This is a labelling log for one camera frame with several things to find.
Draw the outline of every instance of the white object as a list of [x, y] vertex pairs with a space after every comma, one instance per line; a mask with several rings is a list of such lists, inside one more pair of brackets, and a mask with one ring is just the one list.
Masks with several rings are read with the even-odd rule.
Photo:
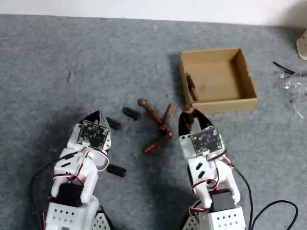
[[242, 207], [211, 212], [200, 213], [200, 230], [244, 230], [245, 221]]
[[[193, 185], [201, 181], [205, 181], [206, 179], [214, 179], [217, 181], [218, 169], [218, 182], [219, 184], [223, 184], [225, 188], [228, 188], [232, 192], [234, 204], [236, 207], [219, 212], [200, 212], [198, 214], [199, 222], [195, 224], [195, 221], [197, 221], [196, 218], [190, 217], [188, 218], [183, 230], [244, 230], [245, 220], [243, 211], [242, 208], [237, 205], [237, 203], [240, 201], [240, 192], [232, 174], [232, 168], [221, 161], [223, 157], [217, 158], [215, 163], [214, 161], [207, 161], [207, 159], [218, 156], [224, 152], [225, 146], [223, 142], [221, 141], [222, 149], [219, 149], [215, 152], [206, 151], [200, 155], [194, 149], [192, 138], [193, 135], [183, 135], [179, 137], [179, 142], [183, 151], [183, 155], [188, 161]], [[209, 194], [207, 183], [204, 182], [198, 184], [194, 187], [194, 189], [201, 201], [197, 208], [209, 209], [212, 204], [212, 199]]]
[[99, 208], [99, 201], [92, 197], [88, 204], [81, 207], [70, 207], [53, 202], [49, 203], [46, 230], [90, 230], [94, 225], [94, 218]]
[[296, 41], [297, 53], [298, 55], [307, 60], [307, 30], [304, 34]]
[[188, 217], [187, 222], [183, 226], [183, 230], [198, 230], [198, 222], [194, 217]]
[[84, 182], [81, 193], [82, 206], [70, 207], [50, 202], [47, 211], [46, 230], [95, 230], [97, 229], [96, 226], [103, 226], [102, 230], [110, 230], [105, 215], [98, 213], [96, 216], [99, 201], [93, 195], [98, 180], [98, 167], [102, 167], [103, 170], [109, 164], [105, 150], [111, 147], [110, 133], [102, 152], [99, 152], [88, 147], [87, 143], [84, 143], [85, 145], [77, 144], [80, 127], [80, 124], [76, 124], [67, 148], [62, 151], [60, 157], [76, 151], [80, 152], [67, 160], [60, 160], [56, 163], [51, 195], [57, 197], [60, 185], [69, 183], [70, 175], [77, 175]]
[[2, 0], [0, 13], [132, 18], [306, 28], [303, 0]]

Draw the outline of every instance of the white wall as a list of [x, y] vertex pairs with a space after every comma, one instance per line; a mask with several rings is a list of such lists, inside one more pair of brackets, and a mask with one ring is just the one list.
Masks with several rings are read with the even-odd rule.
[[0, 13], [307, 28], [307, 0], [0, 0]]

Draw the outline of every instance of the perforated plate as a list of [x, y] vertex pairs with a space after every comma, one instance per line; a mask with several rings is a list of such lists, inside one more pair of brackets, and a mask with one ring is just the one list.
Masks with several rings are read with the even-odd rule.
[[50, 202], [46, 223], [70, 229], [73, 229], [75, 226], [82, 226], [86, 215], [86, 208], [86, 206], [70, 207]]
[[194, 217], [189, 217], [182, 230], [198, 230], [198, 223]]
[[92, 230], [111, 230], [106, 216], [103, 213], [98, 213], [95, 217]]
[[220, 212], [200, 214], [200, 223], [201, 225], [206, 226], [208, 230], [245, 229], [245, 220], [242, 207], [236, 207]]

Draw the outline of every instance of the wire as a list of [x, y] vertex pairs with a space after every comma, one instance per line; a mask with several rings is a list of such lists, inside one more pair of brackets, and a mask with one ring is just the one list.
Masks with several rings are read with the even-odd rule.
[[41, 230], [46, 230], [46, 223], [45, 223], [45, 214], [46, 214], [46, 210], [42, 210], [40, 212], [40, 217], [41, 217]]
[[210, 189], [217, 189], [217, 187], [219, 186], [220, 183], [220, 173], [219, 173], [219, 169], [217, 168], [216, 162], [214, 161], [214, 165], [215, 165], [215, 170], [216, 170], [216, 175], [217, 175], [217, 179], [216, 179], [216, 185], [213, 187], [209, 187]]
[[67, 178], [70, 182], [78, 180], [81, 183], [82, 187], [84, 187], [83, 181], [79, 177], [77, 177], [73, 174], [56, 174], [56, 175], [53, 176], [53, 179], [59, 178], [59, 177]]
[[216, 185], [217, 185], [217, 181], [216, 181], [215, 179], [211, 179], [211, 178], [202, 179], [202, 180], [196, 182], [196, 183], [192, 186], [192, 192], [193, 192], [194, 194], [196, 194], [195, 187], [198, 186], [198, 185], [200, 185], [200, 184], [202, 184], [202, 183], [204, 183], [204, 182], [215, 182], [214, 186], [208, 187], [208, 188], [210, 188], [210, 189], [214, 189], [214, 188], [216, 187]]
[[[34, 207], [34, 198], [33, 198], [33, 185], [34, 185], [34, 181], [35, 179], [41, 174], [43, 173], [44, 171], [46, 171], [47, 169], [50, 168], [50, 166], [52, 166], [53, 164], [61, 161], [61, 160], [67, 160], [67, 159], [70, 159], [72, 158], [74, 155], [76, 155], [77, 153], [83, 151], [84, 149], [81, 149], [79, 151], [76, 151], [76, 152], [72, 152], [72, 153], [69, 153], [63, 157], [60, 157], [56, 160], [53, 160], [52, 162], [50, 162], [48, 165], [46, 165], [44, 168], [42, 168], [38, 173], [36, 173], [31, 181], [30, 181], [30, 184], [29, 184], [29, 200], [30, 200], [30, 205], [31, 205], [31, 211], [32, 211], [32, 215], [35, 217], [35, 207]], [[37, 217], [35, 217], [36, 219], [36, 222], [37, 222], [37, 226], [39, 226], [39, 219]]]
[[254, 226], [256, 224], [256, 221], [258, 220], [258, 218], [264, 213], [265, 210], [267, 210], [269, 207], [275, 205], [275, 204], [278, 204], [278, 203], [287, 203], [287, 204], [290, 204], [292, 206], [295, 207], [295, 215], [293, 217], [293, 220], [292, 222], [290, 223], [290, 225], [288, 226], [287, 230], [290, 230], [296, 219], [297, 219], [297, 216], [298, 216], [298, 207], [296, 204], [290, 202], [290, 201], [287, 201], [287, 200], [276, 200], [270, 204], [268, 204], [266, 207], [264, 207], [258, 214], [257, 216], [254, 218], [253, 220], [253, 210], [254, 210], [254, 205], [253, 205], [253, 198], [252, 198], [252, 194], [251, 194], [251, 189], [250, 189], [250, 186], [248, 184], [248, 181], [245, 179], [245, 177], [243, 176], [243, 174], [230, 162], [230, 166], [232, 166], [234, 168], [234, 170], [239, 174], [239, 176], [243, 179], [243, 181], [245, 182], [247, 188], [248, 188], [248, 195], [249, 195], [249, 201], [250, 201], [250, 215], [249, 215], [249, 223], [248, 223], [248, 230], [254, 230]]
[[290, 69], [287, 69], [286, 67], [283, 67], [282, 65], [278, 64], [278, 63], [275, 62], [275, 61], [273, 62], [273, 64], [276, 65], [276, 66], [278, 66], [279, 68], [282, 68], [282, 69], [285, 71], [285, 73], [288, 73], [288, 74], [290, 74], [290, 75], [295, 74], [294, 71], [292, 71], [292, 70], [290, 70]]
[[220, 154], [218, 154], [218, 155], [216, 155], [216, 156], [214, 156], [214, 157], [211, 157], [210, 159], [207, 158], [207, 161], [214, 161], [214, 160], [216, 160], [216, 159], [222, 157], [222, 156], [225, 155], [226, 153], [227, 153], [227, 150], [225, 150], [224, 152], [222, 152], [222, 153], [220, 153]]
[[252, 230], [251, 224], [252, 224], [252, 221], [253, 221], [254, 204], [253, 204], [253, 198], [252, 198], [252, 194], [251, 194], [251, 189], [250, 189], [250, 186], [248, 184], [247, 179], [245, 179], [243, 174], [233, 164], [231, 164], [231, 166], [240, 175], [240, 177], [243, 179], [243, 181], [245, 182], [245, 184], [246, 184], [246, 186], [248, 188], [248, 195], [249, 195], [249, 202], [250, 202], [250, 213], [249, 213], [248, 230]]
[[191, 217], [195, 217], [197, 222], [199, 222], [198, 214], [209, 210], [209, 208], [197, 208], [197, 206], [200, 204], [201, 204], [201, 200], [198, 200], [191, 207], [189, 207], [189, 215]]
[[290, 204], [292, 206], [295, 207], [295, 215], [294, 215], [294, 218], [292, 220], [292, 222], [290, 223], [290, 225], [288, 226], [287, 230], [290, 230], [292, 228], [292, 226], [294, 225], [296, 219], [297, 219], [297, 216], [298, 216], [298, 207], [296, 206], [296, 204], [290, 202], [290, 201], [287, 201], [287, 200], [276, 200], [270, 204], [268, 204], [266, 207], [264, 207], [259, 213], [258, 215], [255, 217], [253, 223], [252, 223], [252, 226], [251, 226], [251, 229], [250, 230], [254, 230], [254, 226], [255, 226], [255, 223], [256, 223], [256, 220], [258, 220], [258, 218], [261, 216], [262, 213], [264, 213], [265, 210], [267, 210], [269, 207], [275, 205], [275, 204], [278, 204], [278, 203], [287, 203], [287, 204]]

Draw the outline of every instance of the circuit board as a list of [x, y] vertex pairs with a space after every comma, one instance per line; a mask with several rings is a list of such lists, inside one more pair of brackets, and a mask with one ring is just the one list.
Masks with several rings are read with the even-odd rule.
[[108, 128], [83, 120], [77, 144], [85, 141], [90, 144], [90, 147], [102, 150], [108, 133]]
[[197, 154], [201, 154], [202, 151], [215, 152], [223, 148], [220, 135], [215, 127], [191, 135], [191, 139]]

